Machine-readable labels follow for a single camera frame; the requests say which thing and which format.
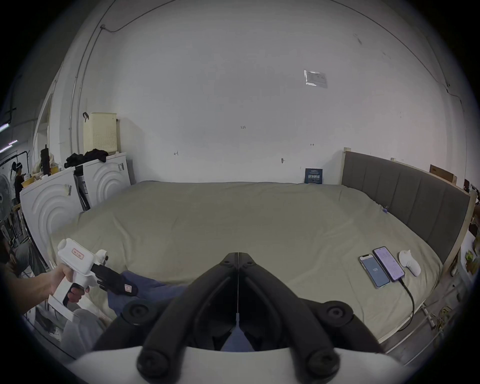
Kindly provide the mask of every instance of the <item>bolt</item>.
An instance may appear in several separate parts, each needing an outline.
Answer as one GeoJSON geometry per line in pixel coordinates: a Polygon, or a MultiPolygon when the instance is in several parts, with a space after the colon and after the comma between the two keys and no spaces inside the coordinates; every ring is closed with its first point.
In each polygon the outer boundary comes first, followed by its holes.
{"type": "Polygon", "coordinates": [[[130,308],[130,315],[135,319],[144,317],[148,313],[148,308],[144,305],[133,305],[130,308]]]}
{"type": "Polygon", "coordinates": [[[344,315],[343,310],[339,307],[330,308],[327,314],[328,316],[333,317],[334,319],[339,319],[344,315]]]}
{"type": "Polygon", "coordinates": [[[319,350],[310,356],[307,367],[314,375],[327,377],[338,371],[340,362],[338,355],[332,350],[319,350]]]}
{"type": "Polygon", "coordinates": [[[152,349],[143,349],[137,359],[137,370],[146,377],[161,377],[168,373],[167,357],[152,349]]]}

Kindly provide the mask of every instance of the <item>smartphone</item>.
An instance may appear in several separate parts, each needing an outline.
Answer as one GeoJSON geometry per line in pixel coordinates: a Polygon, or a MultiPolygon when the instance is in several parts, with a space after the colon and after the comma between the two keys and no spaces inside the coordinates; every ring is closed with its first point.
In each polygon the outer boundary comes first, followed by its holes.
{"type": "Polygon", "coordinates": [[[360,256],[359,260],[376,288],[381,288],[390,283],[390,279],[372,254],[360,256]]]}
{"type": "Polygon", "coordinates": [[[375,256],[377,256],[378,261],[387,272],[388,277],[390,280],[397,281],[401,277],[405,276],[405,272],[403,271],[402,267],[395,260],[395,257],[389,252],[387,247],[381,247],[373,250],[375,256]]]}

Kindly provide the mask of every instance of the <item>bed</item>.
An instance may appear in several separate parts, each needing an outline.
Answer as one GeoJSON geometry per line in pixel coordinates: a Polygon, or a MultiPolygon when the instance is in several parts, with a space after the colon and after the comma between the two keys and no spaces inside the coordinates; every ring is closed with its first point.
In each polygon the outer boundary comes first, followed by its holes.
{"type": "MultiPolygon", "coordinates": [[[[395,161],[345,150],[342,163],[341,185],[144,181],[51,235],[49,257],[56,263],[53,249],[70,237],[107,250],[118,272],[176,284],[246,252],[299,297],[346,302],[382,342],[408,319],[411,301],[399,283],[376,289],[358,257],[410,249],[422,272],[407,270],[404,281],[418,308],[460,247],[472,199],[395,161]]],[[[115,316],[104,291],[89,298],[115,316]]]]}

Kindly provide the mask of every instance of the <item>beige bed sheet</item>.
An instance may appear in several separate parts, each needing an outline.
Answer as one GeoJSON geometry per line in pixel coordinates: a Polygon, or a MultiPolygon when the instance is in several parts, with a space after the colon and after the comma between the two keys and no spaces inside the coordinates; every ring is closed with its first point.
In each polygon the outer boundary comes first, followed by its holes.
{"type": "MultiPolygon", "coordinates": [[[[144,181],[80,214],[50,237],[70,237],[107,266],[165,283],[188,283],[230,252],[246,252],[299,297],[341,300],[384,340],[411,314],[400,283],[376,289],[358,257],[386,246],[410,249],[421,266],[404,281],[416,307],[437,284],[442,264],[420,237],[363,192],[343,185],[166,183],[144,181]]],[[[90,299],[108,316],[107,295],[90,299]]]]}

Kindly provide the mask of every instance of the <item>charging cable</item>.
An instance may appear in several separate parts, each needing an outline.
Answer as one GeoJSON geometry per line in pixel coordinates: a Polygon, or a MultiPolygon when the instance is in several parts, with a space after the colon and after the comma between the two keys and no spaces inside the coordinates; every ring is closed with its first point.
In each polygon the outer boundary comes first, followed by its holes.
{"type": "Polygon", "coordinates": [[[401,285],[403,285],[403,288],[405,288],[405,291],[407,291],[408,295],[410,296],[411,300],[412,300],[412,316],[410,317],[410,321],[407,323],[407,325],[405,325],[403,328],[399,329],[397,332],[400,332],[400,331],[403,331],[405,328],[407,328],[410,323],[412,322],[413,320],[413,314],[415,313],[415,302],[413,301],[413,296],[412,294],[410,293],[410,291],[408,290],[407,286],[405,285],[405,283],[403,282],[402,278],[398,279],[398,281],[400,282],[401,285]]]}

